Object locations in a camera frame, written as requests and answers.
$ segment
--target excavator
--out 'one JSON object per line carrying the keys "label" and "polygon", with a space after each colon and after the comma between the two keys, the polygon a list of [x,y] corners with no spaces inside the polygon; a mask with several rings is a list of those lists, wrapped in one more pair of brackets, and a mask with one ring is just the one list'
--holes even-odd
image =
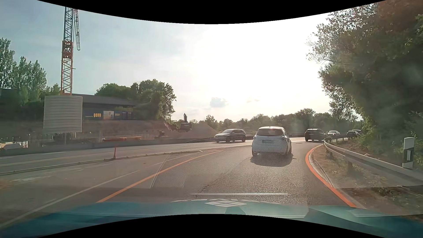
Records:
{"label": "excavator", "polygon": [[181,122],[181,126],[179,128],[180,132],[188,132],[192,129],[192,123],[188,122],[188,117],[184,113],[184,122]]}

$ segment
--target crane tower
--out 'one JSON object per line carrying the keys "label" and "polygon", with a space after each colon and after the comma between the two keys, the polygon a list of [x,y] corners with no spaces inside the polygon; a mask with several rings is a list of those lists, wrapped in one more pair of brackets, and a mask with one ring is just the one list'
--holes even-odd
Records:
{"label": "crane tower", "polygon": [[72,95],[74,38],[77,50],[81,50],[78,9],[65,7],[65,25],[62,41],[62,70],[60,77],[60,93],[62,95]]}

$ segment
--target highway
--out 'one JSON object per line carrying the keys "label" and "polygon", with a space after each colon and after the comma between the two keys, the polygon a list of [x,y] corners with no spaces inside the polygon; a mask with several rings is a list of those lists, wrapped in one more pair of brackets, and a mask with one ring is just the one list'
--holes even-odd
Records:
{"label": "highway", "polygon": [[[0,177],[0,228],[46,213],[95,202],[201,198],[251,199],[299,205],[346,205],[306,165],[320,142],[291,138],[292,155],[251,157],[251,141],[118,148],[116,157],[156,155]],[[0,172],[112,158],[92,149],[0,159]]]}

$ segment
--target rear window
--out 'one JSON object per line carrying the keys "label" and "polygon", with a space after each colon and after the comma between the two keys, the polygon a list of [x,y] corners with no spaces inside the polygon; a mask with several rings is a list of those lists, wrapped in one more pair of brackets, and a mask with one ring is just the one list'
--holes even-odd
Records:
{"label": "rear window", "polygon": [[257,131],[258,136],[283,136],[283,131],[279,129],[264,128]]}

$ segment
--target white car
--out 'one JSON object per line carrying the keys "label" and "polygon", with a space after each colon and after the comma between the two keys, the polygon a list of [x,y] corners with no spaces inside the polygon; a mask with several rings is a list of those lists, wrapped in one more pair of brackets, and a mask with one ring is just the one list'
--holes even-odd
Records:
{"label": "white car", "polygon": [[263,153],[290,155],[291,140],[283,127],[261,127],[253,137],[253,156]]}

